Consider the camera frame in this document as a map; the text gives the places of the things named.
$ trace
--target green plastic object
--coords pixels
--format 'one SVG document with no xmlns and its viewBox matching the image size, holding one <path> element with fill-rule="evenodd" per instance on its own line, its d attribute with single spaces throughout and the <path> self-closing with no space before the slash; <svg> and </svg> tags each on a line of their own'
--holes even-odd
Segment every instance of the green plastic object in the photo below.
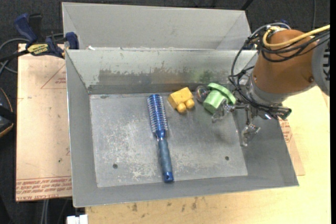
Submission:
<svg viewBox="0 0 336 224">
<path fill-rule="evenodd" d="M 211 114 L 215 113 L 215 111 L 219 108 L 224 100 L 226 100 L 227 104 L 236 103 L 236 98 L 225 87 L 216 83 L 210 83 L 208 85 L 208 88 L 211 89 L 211 92 L 204 100 L 203 106 Z"/>
</svg>

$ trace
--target yellow cable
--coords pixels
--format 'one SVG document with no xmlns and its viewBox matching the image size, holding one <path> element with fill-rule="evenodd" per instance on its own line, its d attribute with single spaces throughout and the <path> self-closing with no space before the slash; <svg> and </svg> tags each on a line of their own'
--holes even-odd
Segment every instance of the yellow cable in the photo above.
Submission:
<svg viewBox="0 0 336 224">
<path fill-rule="evenodd" d="M 317 34 L 317 33 L 320 33 L 322 31 L 325 31 L 325 30 L 328 30 L 330 29 L 330 25 L 326 25 L 326 26 L 323 26 L 323 27 L 320 27 L 318 29 L 315 29 L 315 30 L 312 30 L 308 33 L 305 33 L 305 34 L 302 34 L 298 37 L 295 37 L 293 39 L 290 39 L 290 40 L 287 40 L 287 41 L 284 41 L 284 42 L 281 42 L 281 43 L 277 43 L 277 44 L 270 44 L 267 42 L 267 36 L 268 34 L 271 32 L 271 29 L 267 30 L 266 33 L 263 35 L 262 37 L 262 42 L 264 43 L 265 46 L 268 46 L 268 47 L 280 47 L 280 46 L 286 46 L 286 45 L 290 45 L 296 41 L 299 41 L 301 39 L 304 39 L 306 37 L 309 37 L 311 35 L 314 35 L 314 34 Z"/>
</svg>

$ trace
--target blue clamp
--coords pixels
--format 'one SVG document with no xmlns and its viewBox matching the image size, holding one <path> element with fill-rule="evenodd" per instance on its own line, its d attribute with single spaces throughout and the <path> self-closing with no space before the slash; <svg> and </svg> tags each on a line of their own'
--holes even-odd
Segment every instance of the blue clamp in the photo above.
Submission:
<svg viewBox="0 0 336 224">
<path fill-rule="evenodd" d="M 14 25 L 16 30 L 29 40 L 26 44 L 26 51 L 34 56 L 51 55 L 59 58 L 64 57 L 64 51 L 60 48 L 54 37 L 47 37 L 45 42 L 37 42 L 37 36 L 29 25 L 29 15 L 27 13 L 19 15 Z M 66 49 L 79 49 L 79 41 L 74 32 L 68 32 L 65 38 L 58 40 L 66 42 Z"/>
</svg>

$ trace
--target brush bristles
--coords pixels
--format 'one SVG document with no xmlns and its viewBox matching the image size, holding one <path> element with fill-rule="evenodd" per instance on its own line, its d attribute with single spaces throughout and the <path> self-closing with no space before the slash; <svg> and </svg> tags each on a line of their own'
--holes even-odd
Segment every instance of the brush bristles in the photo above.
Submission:
<svg viewBox="0 0 336 224">
<path fill-rule="evenodd" d="M 156 130 L 168 130 L 166 113 L 162 96 L 153 94 L 147 98 L 152 132 Z"/>
</svg>

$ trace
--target yellow toy block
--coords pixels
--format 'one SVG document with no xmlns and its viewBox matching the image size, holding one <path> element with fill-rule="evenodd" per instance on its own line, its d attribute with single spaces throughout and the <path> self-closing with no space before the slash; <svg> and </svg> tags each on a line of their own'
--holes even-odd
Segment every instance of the yellow toy block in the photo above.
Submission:
<svg viewBox="0 0 336 224">
<path fill-rule="evenodd" d="M 193 94 L 188 87 L 171 93 L 168 97 L 168 102 L 174 109 L 176 109 L 180 113 L 183 113 L 186 109 L 193 108 L 195 105 L 193 100 Z"/>
</svg>

